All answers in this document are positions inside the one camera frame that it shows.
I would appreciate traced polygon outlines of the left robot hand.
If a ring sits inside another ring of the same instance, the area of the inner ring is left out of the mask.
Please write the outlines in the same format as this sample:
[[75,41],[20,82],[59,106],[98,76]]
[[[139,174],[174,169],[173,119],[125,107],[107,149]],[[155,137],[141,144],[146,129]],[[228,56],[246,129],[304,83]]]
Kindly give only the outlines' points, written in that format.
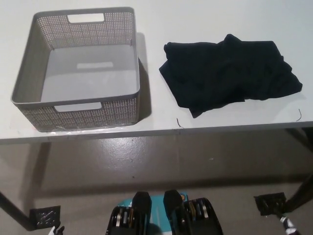
[[53,226],[49,231],[48,235],[63,235],[64,229],[65,229],[64,226],[61,226],[60,228]]

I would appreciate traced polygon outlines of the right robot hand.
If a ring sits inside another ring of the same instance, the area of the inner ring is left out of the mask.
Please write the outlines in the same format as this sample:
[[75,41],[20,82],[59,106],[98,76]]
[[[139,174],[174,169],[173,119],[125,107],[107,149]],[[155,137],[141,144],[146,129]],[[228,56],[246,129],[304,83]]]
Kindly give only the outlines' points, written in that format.
[[286,235],[298,235],[299,232],[288,217],[282,216],[280,222],[283,224]]

